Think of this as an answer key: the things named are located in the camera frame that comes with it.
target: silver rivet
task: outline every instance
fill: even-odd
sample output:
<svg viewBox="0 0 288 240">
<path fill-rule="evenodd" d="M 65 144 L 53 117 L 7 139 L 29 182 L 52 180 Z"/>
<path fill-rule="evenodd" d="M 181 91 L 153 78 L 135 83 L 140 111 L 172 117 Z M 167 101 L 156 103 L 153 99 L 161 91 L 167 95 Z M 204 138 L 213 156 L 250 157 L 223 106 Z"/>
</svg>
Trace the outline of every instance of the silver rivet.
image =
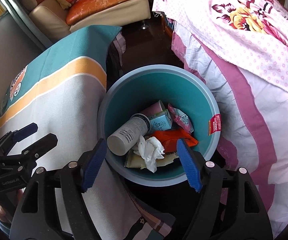
<svg viewBox="0 0 288 240">
<path fill-rule="evenodd" d="M 44 168 L 43 167 L 38 167 L 36 170 L 35 170 L 35 172 L 37 173 L 37 174 L 40 174 L 40 173 L 42 173 L 44 171 Z"/>
<path fill-rule="evenodd" d="M 213 168 L 215 164 L 213 162 L 206 162 L 206 166 L 209 168 Z"/>
<path fill-rule="evenodd" d="M 77 166 L 77 162 L 70 162 L 69 168 L 75 168 Z"/>
<path fill-rule="evenodd" d="M 245 168 L 241 167 L 241 168 L 239 168 L 239 172 L 242 174 L 246 174 L 247 170 Z"/>
</svg>

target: trash can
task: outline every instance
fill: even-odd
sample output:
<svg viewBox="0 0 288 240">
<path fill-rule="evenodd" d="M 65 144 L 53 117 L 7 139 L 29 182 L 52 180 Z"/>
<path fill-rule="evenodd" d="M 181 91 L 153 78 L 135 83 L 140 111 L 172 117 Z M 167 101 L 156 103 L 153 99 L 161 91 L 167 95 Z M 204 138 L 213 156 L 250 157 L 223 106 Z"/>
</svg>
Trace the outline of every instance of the trash can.
<svg viewBox="0 0 288 240">
<path fill-rule="evenodd" d="M 129 118 L 161 100 L 187 114 L 199 141 L 193 147 L 209 160 L 218 144 L 220 132 L 209 135 L 209 120 L 219 114 L 216 100 L 206 85 L 188 71 L 170 65 L 151 65 L 133 70 L 120 78 L 105 95 L 98 114 L 98 138 L 107 139 Z M 187 180 L 180 162 L 147 169 L 124 167 L 124 156 L 107 149 L 106 160 L 124 178 L 135 183 L 163 187 Z"/>
</svg>

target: crumpled tissue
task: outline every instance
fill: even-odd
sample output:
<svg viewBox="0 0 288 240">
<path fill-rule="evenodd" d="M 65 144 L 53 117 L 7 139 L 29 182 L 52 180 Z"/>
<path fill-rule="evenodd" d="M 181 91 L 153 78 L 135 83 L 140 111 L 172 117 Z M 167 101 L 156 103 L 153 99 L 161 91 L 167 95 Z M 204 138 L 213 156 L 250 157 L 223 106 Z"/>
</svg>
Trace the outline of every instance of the crumpled tissue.
<svg viewBox="0 0 288 240">
<path fill-rule="evenodd" d="M 146 168 L 153 173 L 157 170 L 156 160 L 164 158 L 164 147 L 155 137 L 145 141 L 144 137 L 140 136 L 138 145 L 135 145 L 133 150 L 135 154 L 143 158 Z"/>
</svg>

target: white paper cup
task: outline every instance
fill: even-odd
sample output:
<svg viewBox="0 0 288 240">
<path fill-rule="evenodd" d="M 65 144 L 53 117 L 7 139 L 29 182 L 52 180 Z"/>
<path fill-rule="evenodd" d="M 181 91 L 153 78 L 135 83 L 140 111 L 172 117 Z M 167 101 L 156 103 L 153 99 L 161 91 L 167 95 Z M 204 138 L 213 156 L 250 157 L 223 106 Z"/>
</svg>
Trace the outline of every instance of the white paper cup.
<svg viewBox="0 0 288 240">
<path fill-rule="evenodd" d="M 143 114 L 134 114 L 125 124 L 107 138 L 107 146 L 116 155 L 126 154 L 151 129 L 150 120 Z"/>
</svg>

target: sofa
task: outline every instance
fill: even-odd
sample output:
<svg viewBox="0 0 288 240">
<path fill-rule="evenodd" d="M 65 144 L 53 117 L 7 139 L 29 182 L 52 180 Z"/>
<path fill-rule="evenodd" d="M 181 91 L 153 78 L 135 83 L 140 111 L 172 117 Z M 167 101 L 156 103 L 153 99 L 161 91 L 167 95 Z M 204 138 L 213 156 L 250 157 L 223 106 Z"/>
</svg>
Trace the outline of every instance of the sofa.
<svg viewBox="0 0 288 240">
<path fill-rule="evenodd" d="M 150 19 L 148 0 L 78 0 L 63 9 L 57 0 L 21 0 L 32 22 L 52 42 L 89 25 L 117 25 Z"/>
</svg>

